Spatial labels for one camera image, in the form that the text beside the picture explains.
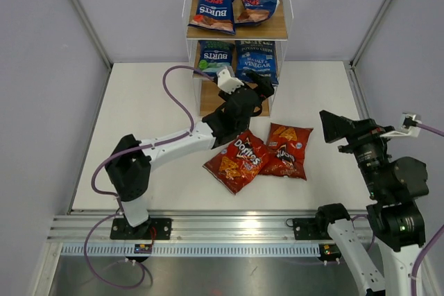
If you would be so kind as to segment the Kettle sea salt vinegar bag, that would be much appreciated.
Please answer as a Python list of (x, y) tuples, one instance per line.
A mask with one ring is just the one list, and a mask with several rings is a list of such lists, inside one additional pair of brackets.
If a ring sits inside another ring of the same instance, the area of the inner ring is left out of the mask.
[(245, 82), (252, 82), (246, 72), (254, 71), (260, 76), (269, 78), (273, 86), (278, 85), (274, 41), (237, 40), (235, 48), (237, 53), (236, 77)]

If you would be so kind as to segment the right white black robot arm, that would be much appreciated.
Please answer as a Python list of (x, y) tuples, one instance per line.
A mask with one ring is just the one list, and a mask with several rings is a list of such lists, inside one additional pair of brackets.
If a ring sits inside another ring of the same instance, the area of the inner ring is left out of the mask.
[(350, 269), (361, 295), (419, 295), (419, 268), (425, 255), (443, 235), (439, 229), (430, 241), (416, 199), (428, 195), (427, 167), (413, 157), (392, 160), (390, 139), (417, 137), (420, 130), (443, 135), (422, 123), (417, 114), (403, 114), (400, 129), (377, 125), (374, 119), (353, 121), (326, 110), (320, 111), (326, 143), (345, 139), (340, 153), (354, 155), (372, 204), (367, 219), (380, 242), (384, 270), (380, 272), (355, 236), (348, 210), (339, 203), (318, 208), (316, 233), (331, 238)]

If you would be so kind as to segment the Burts sea salt vinegar bag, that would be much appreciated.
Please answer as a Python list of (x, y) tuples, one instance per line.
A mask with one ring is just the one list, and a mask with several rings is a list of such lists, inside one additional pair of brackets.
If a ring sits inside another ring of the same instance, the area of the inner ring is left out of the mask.
[(232, 66), (234, 44), (219, 40), (200, 40), (199, 59), (197, 68), (210, 77), (215, 77), (217, 72), (228, 66)]

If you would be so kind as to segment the Burts spicy chilli bag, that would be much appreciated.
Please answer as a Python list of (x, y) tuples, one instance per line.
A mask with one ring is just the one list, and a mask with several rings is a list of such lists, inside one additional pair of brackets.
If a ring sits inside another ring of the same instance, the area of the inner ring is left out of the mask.
[(277, 10), (279, 0), (241, 0), (244, 9), (235, 20), (237, 27), (258, 26), (268, 21)]
[(234, 35), (234, 0), (198, 0), (188, 26)]

